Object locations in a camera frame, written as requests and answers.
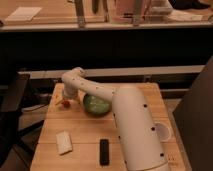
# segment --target floor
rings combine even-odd
[[[167,107],[168,113],[172,114],[176,105],[179,103],[180,99],[165,99],[165,105]],[[24,110],[24,114],[20,118],[20,128],[22,129],[34,122],[44,119],[45,113],[48,106],[41,107],[37,110],[39,106],[34,106],[32,108],[27,108]],[[25,136],[23,140],[32,148],[36,148],[36,144],[41,132],[41,128],[33,131],[29,135]],[[18,146],[14,146],[11,150],[7,161],[4,163],[0,171],[29,171],[31,158]]]

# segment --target small orange object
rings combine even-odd
[[[63,104],[65,108],[69,108],[69,107],[70,107],[70,102],[69,102],[69,100],[63,100],[63,101],[61,102],[61,104]]]

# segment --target black object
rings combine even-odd
[[[17,144],[31,157],[34,151],[22,141],[22,137],[42,126],[43,121],[18,131],[19,117],[29,96],[29,74],[16,74],[6,91],[0,108],[0,167],[3,165],[13,144]]]
[[[96,14],[98,12],[99,0],[92,0],[92,12]]]
[[[101,166],[109,165],[109,140],[108,139],[100,140],[100,165]]]
[[[0,20],[0,27],[2,27],[4,24],[3,24],[3,22]]]
[[[199,2],[199,0],[169,0],[174,9],[186,10],[186,9],[206,9],[210,5]]]
[[[174,111],[193,171],[212,170],[213,56]]]

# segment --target black remote control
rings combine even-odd
[[[109,140],[100,139],[100,165],[109,165]]]

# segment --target shelf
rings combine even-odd
[[[0,20],[4,23],[4,26],[0,27],[0,32],[213,27],[213,22],[209,20],[213,15],[213,11],[210,8],[175,11],[168,4],[168,1],[165,2],[167,4],[162,8],[158,6],[150,7],[146,15],[142,16],[143,19],[139,18],[140,23],[134,26],[134,23],[132,23],[134,17],[125,18],[122,15],[118,15],[119,9],[116,8],[114,0],[100,0],[97,13],[92,11],[92,0],[83,0],[85,25],[80,28],[75,4],[66,0],[1,0]],[[41,11],[31,20],[7,21],[7,17],[18,7],[41,7]]]

